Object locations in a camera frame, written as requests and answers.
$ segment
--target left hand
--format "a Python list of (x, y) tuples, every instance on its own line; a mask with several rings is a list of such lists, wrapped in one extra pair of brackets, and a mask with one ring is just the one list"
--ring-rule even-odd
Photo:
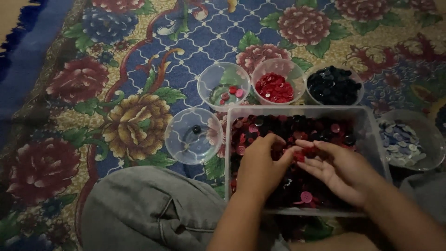
[(246, 148), (237, 174), (237, 195), (255, 198), (262, 205), (277, 188), (286, 169), (293, 161), (293, 152), (301, 148), (289, 148), (278, 161), (271, 158), (273, 145), (286, 145), (285, 140), (275, 134), (258, 137)]

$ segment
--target plastic tray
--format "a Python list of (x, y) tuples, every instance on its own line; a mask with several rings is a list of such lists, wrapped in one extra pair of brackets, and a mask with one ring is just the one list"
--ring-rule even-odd
[[(305, 105), (305, 106), (287, 106), (287, 105), (262, 105), (262, 106), (235, 106), (231, 107), (227, 115), (226, 139), (231, 142), (231, 127), (234, 120), (238, 117), (247, 117), (248, 115), (305, 115), (307, 117), (331, 117), (333, 119), (352, 119), (354, 123), (353, 132), (356, 136), (357, 152), (361, 153), (388, 182), (392, 182), (389, 167), (386, 160), (386, 154), (382, 147), (382, 141), (379, 134), (379, 127), (373, 117), (372, 111), (365, 106), (329, 106), (329, 105)], [(225, 199), (231, 198), (230, 189), (230, 147), (226, 144), (225, 158)], [(363, 217), (364, 213), (352, 211), (339, 211), (334, 209), (299, 209), (299, 208), (281, 208), (266, 210), (267, 213), (289, 214), (289, 215), (312, 215), (312, 216), (333, 216), (333, 217)]]

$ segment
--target right hand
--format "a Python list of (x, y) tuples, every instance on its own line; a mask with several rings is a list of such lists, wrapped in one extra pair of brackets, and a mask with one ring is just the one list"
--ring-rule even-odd
[(385, 180), (359, 153), (323, 141), (296, 140), (300, 147), (316, 146), (322, 152), (314, 159), (298, 162), (298, 166), (321, 180), (339, 198), (363, 208), (367, 192)]

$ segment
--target empty plastic bowl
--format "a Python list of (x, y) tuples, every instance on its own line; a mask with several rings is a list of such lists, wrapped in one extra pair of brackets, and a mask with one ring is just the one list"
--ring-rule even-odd
[[(256, 90), (256, 83), (263, 75), (270, 72), (281, 75), (287, 82), (291, 84), (294, 90), (293, 100), (286, 103), (274, 103), (260, 96), (260, 94)], [(302, 71), (302, 69), (293, 61), (289, 61), (286, 59), (268, 59), (266, 61), (263, 61), (255, 68), (251, 76), (252, 87), (254, 89), (254, 93), (257, 96), (257, 100), (262, 105), (289, 105), (297, 101), (305, 93), (303, 74), (304, 72)]]
[(417, 137), (420, 139), (421, 152), (426, 154), (426, 158), (419, 160), (411, 167), (405, 166), (405, 168), (415, 171), (428, 171), (436, 168), (443, 162), (446, 154), (445, 140), (435, 124), (422, 113), (397, 109), (384, 113), (381, 115), (381, 119), (390, 122), (396, 121), (397, 124), (409, 126), (417, 133)]
[[(231, 86), (242, 90), (238, 96), (229, 93)], [(201, 99), (218, 112), (227, 112), (231, 106), (240, 104), (248, 96), (249, 88), (248, 73), (234, 63), (216, 63), (209, 66), (200, 74), (197, 85)], [(224, 93), (229, 97), (220, 103)]]
[(356, 101), (352, 104), (352, 105), (357, 105), (359, 104), (359, 102), (361, 102), (362, 98), (364, 97), (364, 83), (362, 81), (362, 79), (359, 77), (359, 75), (352, 69), (350, 69), (349, 67), (345, 66), (345, 65), (341, 65), (341, 64), (330, 64), (330, 63), (324, 63), (324, 64), (319, 64), (316, 66), (311, 67), (310, 69), (307, 70), (307, 72), (305, 73), (304, 76), (304, 85), (305, 85), (305, 89), (306, 89), (306, 94), (305, 94), (305, 104), (306, 105), (324, 105), (321, 102), (317, 101), (309, 92), (308, 90), (308, 85), (307, 85), (307, 81), (308, 78), (313, 74), (316, 73), (317, 71), (325, 68), (325, 67), (330, 67), (330, 66), (334, 66), (338, 69), (344, 69), (346, 71), (351, 71), (351, 76), (350, 78), (354, 81), (356, 81), (357, 83), (361, 84), (361, 89), (358, 90), (358, 97), (356, 99)]
[(208, 161), (221, 147), (223, 129), (218, 118), (202, 108), (177, 113), (167, 125), (164, 141), (177, 161), (196, 165)]

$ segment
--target bowl of blue buttons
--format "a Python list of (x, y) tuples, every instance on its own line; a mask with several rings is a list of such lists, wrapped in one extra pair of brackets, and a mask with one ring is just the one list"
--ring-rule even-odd
[(363, 81), (345, 65), (316, 65), (306, 72), (304, 84), (307, 105), (357, 105), (364, 96)]
[(381, 115), (377, 123), (389, 165), (428, 171), (443, 162), (445, 140), (422, 113), (392, 110)]

